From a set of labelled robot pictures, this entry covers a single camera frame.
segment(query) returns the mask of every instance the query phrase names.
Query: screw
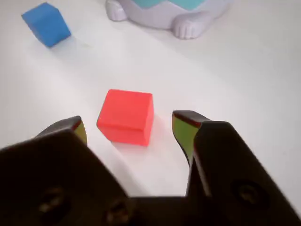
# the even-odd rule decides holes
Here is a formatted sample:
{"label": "screw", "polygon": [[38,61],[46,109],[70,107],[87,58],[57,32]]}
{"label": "screw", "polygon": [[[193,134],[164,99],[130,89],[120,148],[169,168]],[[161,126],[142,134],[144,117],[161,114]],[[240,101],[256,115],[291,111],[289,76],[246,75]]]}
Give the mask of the screw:
{"label": "screw", "polygon": [[112,226],[127,225],[133,214],[133,206],[128,200],[114,202],[106,213],[106,222]]}
{"label": "screw", "polygon": [[61,221],[71,208],[69,199],[61,187],[48,189],[40,202],[39,213],[41,221],[55,224]]}

